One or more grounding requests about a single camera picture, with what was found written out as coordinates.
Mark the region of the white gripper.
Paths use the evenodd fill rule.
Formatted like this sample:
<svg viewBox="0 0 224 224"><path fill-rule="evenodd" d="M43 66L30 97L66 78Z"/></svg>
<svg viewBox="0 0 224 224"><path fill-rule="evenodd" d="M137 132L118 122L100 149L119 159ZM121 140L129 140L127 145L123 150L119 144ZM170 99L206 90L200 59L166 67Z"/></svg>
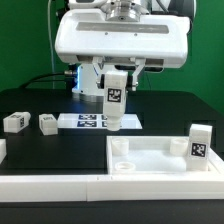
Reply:
<svg viewBox="0 0 224 224"><path fill-rule="evenodd" d="M187 17L143 15L138 22L108 21L99 9L75 9L62 18L55 50L65 63L93 64L104 88L104 64L135 65L127 89L135 91L147 67L179 68L188 54Z"/></svg>

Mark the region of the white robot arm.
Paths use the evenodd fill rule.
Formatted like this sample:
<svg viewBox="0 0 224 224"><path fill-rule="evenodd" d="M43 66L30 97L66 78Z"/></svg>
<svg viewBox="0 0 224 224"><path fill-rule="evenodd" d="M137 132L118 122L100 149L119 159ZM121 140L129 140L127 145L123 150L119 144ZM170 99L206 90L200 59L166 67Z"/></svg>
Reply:
<svg viewBox="0 0 224 224"><path fill-rule="evenodd" d="M68 0L55 50L70 65L71 91L98 97L109 71L131 70L134 89L146 69L182 67L195 14L196 0Z"/></svg>

